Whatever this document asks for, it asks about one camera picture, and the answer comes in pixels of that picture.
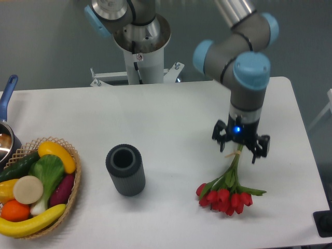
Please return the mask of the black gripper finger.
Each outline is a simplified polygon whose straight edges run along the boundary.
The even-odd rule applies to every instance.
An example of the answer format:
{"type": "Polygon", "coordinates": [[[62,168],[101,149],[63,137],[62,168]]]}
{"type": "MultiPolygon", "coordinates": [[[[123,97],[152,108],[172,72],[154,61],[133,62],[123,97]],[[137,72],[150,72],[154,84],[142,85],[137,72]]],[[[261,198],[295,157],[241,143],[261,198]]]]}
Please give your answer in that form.
{"type": "Polygon", "coordinates": [[[249,150],[252,152],[252,163],[255,163],[257,158],[266,158],[270,148],[270,136],[269,135],[256,135],[253,143],[250,145],[249,150]]]}
{"type": "Polygon", "coordinates": [[[220,146],[220,152],[223,152],[228,142],[227,126],[222,120],[218,120],[214,126],[212,140],[215,140],[220,146]]]}

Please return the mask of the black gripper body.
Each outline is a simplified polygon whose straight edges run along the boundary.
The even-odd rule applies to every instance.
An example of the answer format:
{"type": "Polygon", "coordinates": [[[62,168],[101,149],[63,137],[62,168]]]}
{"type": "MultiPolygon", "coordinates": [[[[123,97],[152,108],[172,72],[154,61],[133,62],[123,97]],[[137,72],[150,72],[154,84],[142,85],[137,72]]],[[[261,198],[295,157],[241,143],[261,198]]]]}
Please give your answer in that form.
{"type": "Polygon", "coordinates": [[[257,144],[257,129],[259,120],[253,123],[238,123],[231,116],[228,117],[226,127],[226,142],[233,141],[253,149],[257,144]]]}

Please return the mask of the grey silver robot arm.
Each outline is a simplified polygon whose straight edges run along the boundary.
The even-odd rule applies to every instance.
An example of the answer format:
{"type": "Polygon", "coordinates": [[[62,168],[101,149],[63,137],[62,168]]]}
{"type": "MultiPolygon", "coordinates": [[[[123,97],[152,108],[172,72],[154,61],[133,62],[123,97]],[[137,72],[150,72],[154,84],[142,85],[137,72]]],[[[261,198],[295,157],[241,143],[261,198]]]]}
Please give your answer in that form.
{"type": "MultiPolygon", "coordinates": [[[[202,41],[192,58],[196,70],[231,92],[228,121],[216,123],[212,138],[221,149],[234,141],[246,146],[254,159],[266,157],[270,136],[258,135],[257,129],[271,65],[261,51],[277,39],[279,25],[272,15],[258,13],[251,1],[215,4],[232,33],[219,44],[202,41]]],[[[154,1],[92,1],[85,15],[123,51],[129,84],[165,82],[163,50],[171,32],[154,1]]]]}

